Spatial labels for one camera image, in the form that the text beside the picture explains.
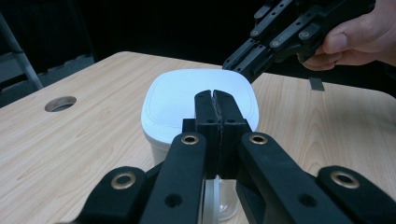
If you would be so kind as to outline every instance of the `table surface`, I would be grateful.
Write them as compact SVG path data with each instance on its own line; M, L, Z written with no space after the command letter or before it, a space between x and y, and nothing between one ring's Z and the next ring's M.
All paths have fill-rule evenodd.
M110 170L149 170L142 104L157 76L182 68L219 66L120 52L1 108L0 220L71 221ZM306 79L261 75L253 83L258 131L272 135L312 175L323 166L345 166L396 199L396 100L379 91L324 87L312 91ZM64 96L77 102L45 110ZM228 222L248 223L241 206Z

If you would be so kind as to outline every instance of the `black object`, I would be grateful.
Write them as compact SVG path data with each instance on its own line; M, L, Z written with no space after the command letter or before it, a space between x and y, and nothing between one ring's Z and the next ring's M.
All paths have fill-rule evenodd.
M250 38L223 64L252 83L273 63L298 54L305 62L327 33L343 21L372 11L375 0L267 1L255 14Z
M385 192L339 166L307 174L271 136L250 130L230 94L200 92L195 110L163 163L145 174L111 171L73 223L200 223L204 181L216 174L237 180L249 223L396 223Z

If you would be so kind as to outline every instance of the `white container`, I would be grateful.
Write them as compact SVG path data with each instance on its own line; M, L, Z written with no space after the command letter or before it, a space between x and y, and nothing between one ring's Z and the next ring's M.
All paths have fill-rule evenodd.
M155 165L165 159L172 140L181 133L183 119L195 118L194 96L207 90L211 90L212 93L213 90L230 93L251 130L256 130L259 124L256 96L250 83L240 74L222 69L181 69L164 73L157 77L148 89L141 114L143 131L151 144ZM234 181L220 180L215 183L234 186ZM229 189L226 187L214 185L214 188ZM227 204L225 201L219 202L220 207L227 209L219 210L219 216L215 213L214 219L219 217L223 220L236 212L237 197L234 187L220 194L222 198L228 199Z

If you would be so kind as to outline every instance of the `human hand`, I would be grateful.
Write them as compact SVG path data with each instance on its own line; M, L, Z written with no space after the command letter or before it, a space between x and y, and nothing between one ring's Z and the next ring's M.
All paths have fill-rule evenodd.
M303 66L323 71L373 61L396 66L396 0L376 0L372 12L336 26Z

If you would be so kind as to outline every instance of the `dark curtain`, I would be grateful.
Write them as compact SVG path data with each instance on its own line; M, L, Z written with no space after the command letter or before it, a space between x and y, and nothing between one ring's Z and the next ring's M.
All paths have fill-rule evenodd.
M91 53L74 0L1 1L8 26L37 73ZM4 37L0 54L9 51Z

